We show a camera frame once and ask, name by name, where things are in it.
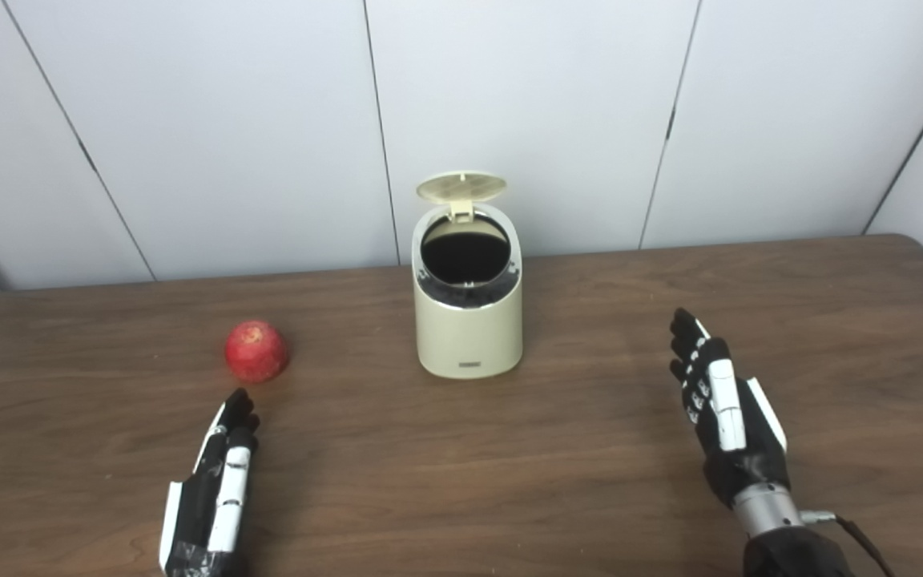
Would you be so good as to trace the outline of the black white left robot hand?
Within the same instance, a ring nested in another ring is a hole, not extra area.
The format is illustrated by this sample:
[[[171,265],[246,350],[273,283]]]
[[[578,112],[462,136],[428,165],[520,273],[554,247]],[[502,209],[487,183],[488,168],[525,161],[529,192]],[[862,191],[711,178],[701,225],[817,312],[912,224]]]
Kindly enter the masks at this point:
[[[159,543],[165,576],[249,576],[239,551],[260,417],[246,389],[219,407],[191,468],[169,485]]]

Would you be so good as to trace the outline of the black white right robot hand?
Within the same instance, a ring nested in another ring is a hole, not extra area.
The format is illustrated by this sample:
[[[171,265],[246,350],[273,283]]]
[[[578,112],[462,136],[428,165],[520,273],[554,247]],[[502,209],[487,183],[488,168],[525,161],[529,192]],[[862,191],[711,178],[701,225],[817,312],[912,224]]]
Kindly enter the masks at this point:
[[[703,475],[725,506],[754,485],[791,489],[785,434],[760,383],[737,376],[732,351],[699,318],[677,308],[669,370],[704,455]]]

